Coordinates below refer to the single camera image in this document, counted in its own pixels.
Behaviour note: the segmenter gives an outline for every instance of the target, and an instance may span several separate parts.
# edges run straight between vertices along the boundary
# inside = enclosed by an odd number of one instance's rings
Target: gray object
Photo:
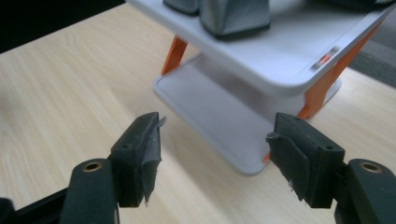
[[[163,3],[188,15],[196,16],[199,12],[199,0],[163,0]]]
[[[216,37],[241,35],[269,27],[268,0],[201,0],[200,21]]]

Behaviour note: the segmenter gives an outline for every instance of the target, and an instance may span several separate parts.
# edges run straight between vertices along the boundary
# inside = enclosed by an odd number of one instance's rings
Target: white plastic platform
[[[155,80],[154,90],[246,175],[265,166],[265,136],[273,131],[276,112],[296,115],[304,92],[391,11],[271,0],[269,30],[222,41],[207,33],[198,17],[175,12],[162,0],[128,1],[202,51]],[[318,66],[329,52],[330,60]],[[340,86],[334,83],[326,101]]]

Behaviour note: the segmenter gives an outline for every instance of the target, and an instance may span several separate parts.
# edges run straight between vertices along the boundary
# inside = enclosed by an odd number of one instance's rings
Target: wooden table
[[[67,186],[80,162],[106,158],[138,116],[159,111],[163,162],[148,207],[121,223],[334,223],[297,200],[270,163],[235,172],[152,92],[173,34],[122,5],[0,55],[0,197],[21,208]],[[188,46],[185,58],[197,53]],[[396,172],[396,90],[347,69],[309,122]]]

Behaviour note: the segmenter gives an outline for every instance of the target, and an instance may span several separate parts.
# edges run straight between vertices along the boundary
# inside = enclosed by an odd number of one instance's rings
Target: orange support
[[[163,65],[163,70],[161,71],[163,76],[180,65],[186,47],[187,42],[175,35],[172,46],[169,49],[168,56],[166,57],[166,61]]]
[[[379,25],[380,24],[373,28],[373,30],[359,41],[333,68],[325,73],[323,77],[321,77],[310,89],[308,89],[308,91],[305,92],[305,105],[297,117],[300,119],[310,119],[322,108],[329,88],[353,58],[355,58],[359,50],[361,50],[361,47],[363,47]]]

